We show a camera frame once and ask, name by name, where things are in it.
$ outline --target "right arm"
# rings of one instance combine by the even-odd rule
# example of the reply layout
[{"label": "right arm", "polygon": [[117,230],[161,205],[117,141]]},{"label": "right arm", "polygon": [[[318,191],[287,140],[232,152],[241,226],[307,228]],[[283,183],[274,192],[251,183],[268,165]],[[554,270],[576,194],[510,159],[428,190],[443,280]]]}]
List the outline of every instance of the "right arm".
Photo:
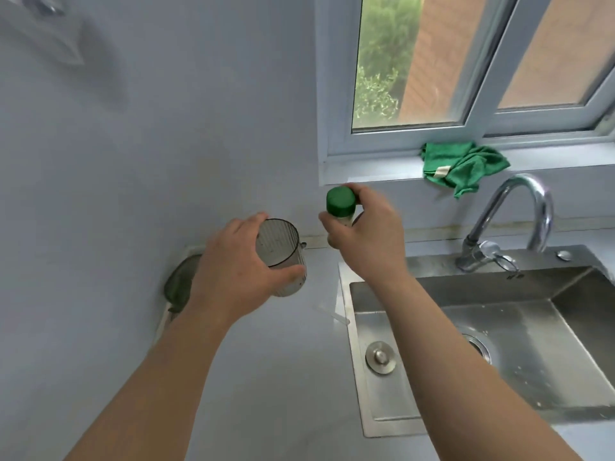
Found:
[{"label": "right arm", "polygon": [[346,227],[323,212],[332,245],[383,304],[427,432],[442,461],[580,461],[465,341],[406,268],[404,229],[388,201],[348,185],[364,213]]}]

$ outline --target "green towel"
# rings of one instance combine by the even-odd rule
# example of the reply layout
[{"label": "green towel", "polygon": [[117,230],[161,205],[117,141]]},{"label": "green towel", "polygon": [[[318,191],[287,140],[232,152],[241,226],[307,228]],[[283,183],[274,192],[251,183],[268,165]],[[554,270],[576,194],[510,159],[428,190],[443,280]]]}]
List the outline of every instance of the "green towel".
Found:
[{"label": "green towel", "polygon": [[455,190],[455,199],[466,192],[477,192],[479,181],[505,170],[511,164],[491,147],[477,147],[473,142],[433,144],[422,147],[423,175],[428,180]]}]

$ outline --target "window frame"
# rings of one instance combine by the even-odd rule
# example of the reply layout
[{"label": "window frame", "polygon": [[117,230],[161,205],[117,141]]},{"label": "window frame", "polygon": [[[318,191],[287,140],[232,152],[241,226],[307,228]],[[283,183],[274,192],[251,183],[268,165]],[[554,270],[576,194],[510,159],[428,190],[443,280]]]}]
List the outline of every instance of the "window frame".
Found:
[{"label": "window frame", "polygon": [[[468,102],[463,98],[472,100],[467,78],[472,77],[477,68],[482,68],[480,85],[476,88],[463,123],[438,123],[353,133],[362,0],[316,0],[319,161],[407,155],[408,151],[418,152],[420,146],[428,141],[483,142],[489,140],[490,134],[497,135],[497,142],[503,142],[508,136],[514,137],[516,146],[524,146],[524,140],[519,134],[528,134],[527,142],[534,145],[537,142],[555,145],[611,139],[611,130],[605,130],[604,126],[597,126],[596,123],[600,123],[615,101],[615,69],[606,76],[606,80],[585,106],[497,110],[550,2],[487,0],[460,76],[461,87],[458,85],[453,96],[454,103],[467,106]],[[481,56],[488,62],[486,68],[479,66],[476,61]]]}]

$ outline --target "white countertop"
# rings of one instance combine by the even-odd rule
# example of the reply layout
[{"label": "white countertop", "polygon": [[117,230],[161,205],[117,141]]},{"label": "white countertop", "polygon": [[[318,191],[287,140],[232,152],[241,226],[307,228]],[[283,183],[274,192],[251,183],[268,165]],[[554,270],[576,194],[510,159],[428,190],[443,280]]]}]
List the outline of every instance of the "white countertop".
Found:
[{"label": "white countertop", "polygon": [[[525,236],[493,238],[503,249]],[[550,246],[585,244],[615,272],[615,230],[554,233]],[[407,255],[458,252],[461,241],[407,243]],[[308,249],[307,282],[272,299],[228,333],[210,370],[188,457],[224,460],[434,460],[427,436],[364,438],[346,326],[333,311],[338,263]],[[612,459],[615,421],[556,428],[586,461]]]}]

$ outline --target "bottle with green cap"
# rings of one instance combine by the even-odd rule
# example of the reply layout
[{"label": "bottle with green cap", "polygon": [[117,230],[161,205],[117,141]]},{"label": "bottle with green cap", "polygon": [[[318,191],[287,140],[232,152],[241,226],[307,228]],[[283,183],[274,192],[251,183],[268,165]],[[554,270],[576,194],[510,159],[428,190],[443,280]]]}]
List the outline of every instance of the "bottle with green cap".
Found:
[{"label": "bottle with green cap", "polygon": [[352,225],[352,218],[356,209],[357,197],[349,187],[338,186],[327,192],[327,212],[343,225]]}]

